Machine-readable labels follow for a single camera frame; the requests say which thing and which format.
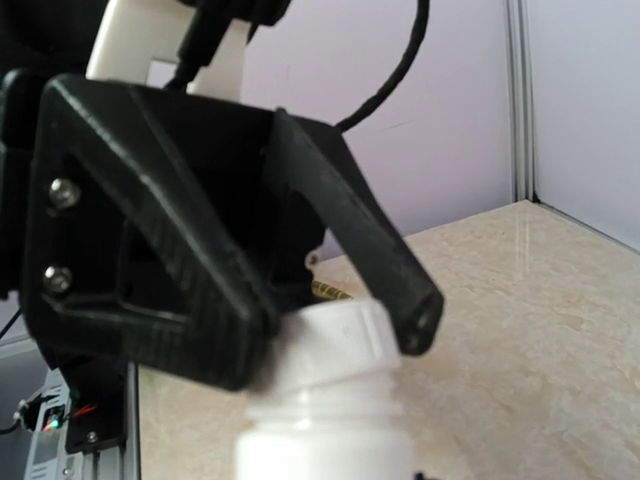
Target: white bracket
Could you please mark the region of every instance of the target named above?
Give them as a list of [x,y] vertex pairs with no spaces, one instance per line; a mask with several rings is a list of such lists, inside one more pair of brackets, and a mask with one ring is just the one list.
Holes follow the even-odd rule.
[[[146,84],[151,62],[177,63],[194,9],[177,0],[110,0],[93,47],[87,78]],[[238,101],[249,24],[233,21],[211,65],[188,92]]]

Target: marble countertop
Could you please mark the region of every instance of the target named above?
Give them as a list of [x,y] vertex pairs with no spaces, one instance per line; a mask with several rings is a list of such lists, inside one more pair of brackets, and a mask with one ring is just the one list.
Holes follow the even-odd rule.
[[[440,480],[640,478],[640,256],[527,202],[409,237],[448,303],[397,376]],[[316,277],[366,295],[348,261]],[[244,400],[140,374],[143,480],[232,479]]]

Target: metal bolt head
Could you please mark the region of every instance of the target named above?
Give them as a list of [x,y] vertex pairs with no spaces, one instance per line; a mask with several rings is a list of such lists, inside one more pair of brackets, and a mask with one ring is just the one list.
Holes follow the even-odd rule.
[[42,282],[44,283],[44,288],[46,288],[49,293],[60,295],[66,293],[71,288],[73,274],[71,270],[66,267],[56,267],[52,265],[44,271]]
[[56,178],[49,187],[49,198],[58,210],[75,207],[80,202],[80,187],[68,178]]

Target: white cap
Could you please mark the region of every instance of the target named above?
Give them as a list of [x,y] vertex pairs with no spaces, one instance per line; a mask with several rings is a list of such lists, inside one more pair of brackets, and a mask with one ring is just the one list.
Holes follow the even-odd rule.
[[284,317],[254,396],[272,396],[395,370],[400,354],[376,300],[328,302]]

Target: white plastic bottle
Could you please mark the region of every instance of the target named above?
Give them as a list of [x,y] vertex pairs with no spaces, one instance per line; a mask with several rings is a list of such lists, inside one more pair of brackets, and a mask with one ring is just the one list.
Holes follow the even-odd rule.
[[249,398],[255,427],[237,442],[236,480],[411,480],[413,445],[393,399],[399,365],[375,300],[289,315]]

